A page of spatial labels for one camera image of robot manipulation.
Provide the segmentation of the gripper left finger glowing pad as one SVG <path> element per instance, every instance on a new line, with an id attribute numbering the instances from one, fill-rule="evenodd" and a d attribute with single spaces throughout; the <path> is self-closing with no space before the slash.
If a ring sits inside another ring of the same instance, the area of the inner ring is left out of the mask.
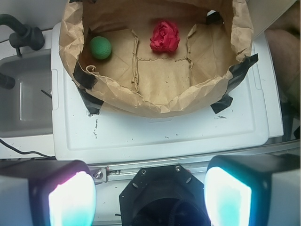
<path id="1" fill-rule="evenodd" d="M 0 164 L 2 226 L 90 226 L 95 210 L 95 183 L 82 161 Z"/>

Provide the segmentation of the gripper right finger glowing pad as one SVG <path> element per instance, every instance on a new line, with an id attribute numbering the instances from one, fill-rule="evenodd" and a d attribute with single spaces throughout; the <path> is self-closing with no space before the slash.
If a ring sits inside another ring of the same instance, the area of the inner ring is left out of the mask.
<path id="1" fill-rule="evenodd" d="M 204 184 L 214 226 L 301 224 L 298 155 L 217 155 L 209 162 Z"/>

